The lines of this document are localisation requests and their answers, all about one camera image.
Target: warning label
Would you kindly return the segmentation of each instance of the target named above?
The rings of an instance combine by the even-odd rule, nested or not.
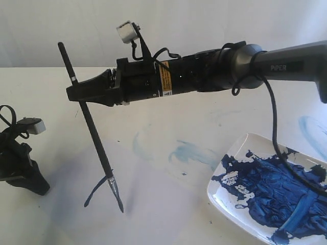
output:
[[[169,68],[168,61],[163,61],[162,63]],[[170,76],[170,72],[163,68],[161,65],[159,65],[159,72],[161,78],[162,96],[172,95],[172,78]]]

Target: rectangular plate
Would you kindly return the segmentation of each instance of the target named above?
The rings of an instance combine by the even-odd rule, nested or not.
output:
[[[279,147],[298,174],[326,184],[325,162]],[[226,217],[267,244],[327,244],[327,198],[295,179],[262,136],[246,134],[233,144],[207,194]]]

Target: black cable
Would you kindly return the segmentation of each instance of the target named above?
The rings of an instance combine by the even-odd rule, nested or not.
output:
[[[1,119],[9,126],[9,134],[7,135],[7,137],[5,138],[4,141],[2,141],[0,143],[0,149],[2,149],[4,146],[7,145],[7,142],[9,141],[9,139],[13,136],[14,132],[15,132],[15,127],[16,127],[16,122],[17,122],[17,117],[16,117],[16,112],[15,110],[8,105],[1,105],[0,106],[0,111],[2,110],[2,108],[8,108],[10,113],[11,113],[11,123],[8,122],[2,115],[1,115]]]
[[[139,58],[136,57],[136,54],[135,54],[135,52],[136,52],[136,47],[137,47],[136,42],[134,42],[134,41],[132,40],[131,43],[132,43],[132,58],[133,58],[134,60],[136,60],[136,61],[143,60],[143,57],[139,57]]]
[[[154,54],[153,58],[154,58],[154,59],[158,58],[158,56],[161,55],[164,51],[167,51],[168,56],[169,56],[170,58],[172,58],[172,59],[181,59],[181,58],[182,58],[181,55],[179,55],[179,54],[173,54],[173,53],[170,53],[170,52],[169,52],[169,49],[166,48],[166,47],[163,47],[162,49],[160,49],[159,51],[157,51],[157,52]]]
[[[239,84],[242,82],[242,80],[245,78],[241,78],[239,79],[233,86],[232,88],[232,94],[234,96],[238,95],[240,93],[240,88],[239,88]],[[303,183],[304,186],[306,186],[307,188],[309,188],[310,190],[316,192],[319,195],[322,195],[324,197],[327,197],[327,191],[325,191],[323,188],[321,187],[317,187],[316,185],[310,183],[308,180],[304,179],[303,177],[301,177],[296,171],[294,171],[291,167],[291,165],[287,162],[287,160],[283,157],[281,150],[279,149],[278,143],[277,143],[277,106],[276,106],[276,99],[274,96],[274,93],[272,91],[272,88],[268,82],[268,80],[265,78],[265,76],[263,75],[258,75],[258,77],[260,77],[260,79],[264,82],[264,84],[266,85],[270,98],[271,98],[271,105],[272,105],[272,144],[273,147],[275,149],[276,155],[278,156],[278,158],[281,160],[282,164],[284,165],[284,167],[295,177],[297,178],[300,182]]]
[[[132,58],[135,61],[140,61],[143,60],[143,57],[136,57],[136,48],[137,48],[137,44],[136,42],[134,42],[134,40],[131,41],[132,43]],[[177,76],[177,74],[175,74],[174,72],[172,72],[165,64],[163,64],[161,61],[159,61],[157,58],[160,54],[162,54],[164,51],[168,52],[168,56],[172,59],[181,59],[181,55],[179,54],[174,54],[174,53],[170,53],[169,49],[166,47],[161,48],[159,51],[157,51],[152,58],[153,62],[157,63],[158,65],[160,65],[162,68],[166,69],[171,75]]]
[[[5,139],[5,142],[2,143],[1,147],[3,147],[5,144],[7,144],[7,141],[9,140],[9,138],[11,138],[13,136],[13,133],[16,132],[16,120],[17,120],[16,112],[11,106],[2,105],[2,106],[0,106],[0,111],[2,110],[3,107],[6,107],[6,108],[8,108],[10,110],[12,120],[11,120],[11,123],[10,123],[4,116],[2,116],[0,114],[0,119],[5,124],[7,124],[9,126],[9,128],[10,128],[9,136]],[[26,131],[26,132],[19,133],[19,136],[22,137],[23,139],[28,139],[30,137],[30,134]]]

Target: blue paint smear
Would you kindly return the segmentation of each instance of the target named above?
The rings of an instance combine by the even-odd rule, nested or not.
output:
[[[188,143],[182,140],[177,142],[182,143],[174,152],[169,155],[169,161],[172,162],[172,157],[175,156],[181,162],[188,162],[189,159],[207,164],[214,171],[218,166],[218,155],[210,149],[203,149],[195,144]]]
[[[134,153],[144,160],[153,160],[152,156],[141,147],[141,145],[138,141],[138,138],[139,138],[139,132],[137,132],[137,134],[134,136],[134,139],[133,139]]]
[[[318,129],[322,133],[322,136],[327,136],[326,127],[316,119],[309,116],[302,116],[298,120],[301,132],[303,136],[306,138],[308,143],[319,153],[319,155],[327,161],[327,149],[326,142],[319,142],[319,135],[313,135],[311,131],[314,129]]]
[[[296,153],[288,149],[283,155],[287,159]],[[254,197],[246,201],[247,206],[237,204],[235,207],[248,208],[250,216],[260,225],[277,228],[269,238],[275,244],[289,244],[294,237],[311,235],[324,235],[327,239],[327,198],[294,178],[276,155],[263,159],[249,151],[246,156],[253,161],[239,162],[225,155],[222,165],[226,173],[212,177],[237,196],[238,201],[245,200],[247,193],[254,193]],[[320,184],[326,178],[326,170],[321,165],[308,172],[300,165],[291,163],[291,167],[304,179],[327,189]],[[225,177],[236,171],[237,176]]]

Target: white wall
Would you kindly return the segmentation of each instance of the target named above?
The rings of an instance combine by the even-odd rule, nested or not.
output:
[[[326,0],[0,0],[0,67],[113,66],[129,57],[115,28],[139,23],[152,51],[188,55],[246,40],[264,49],[327,39]]]

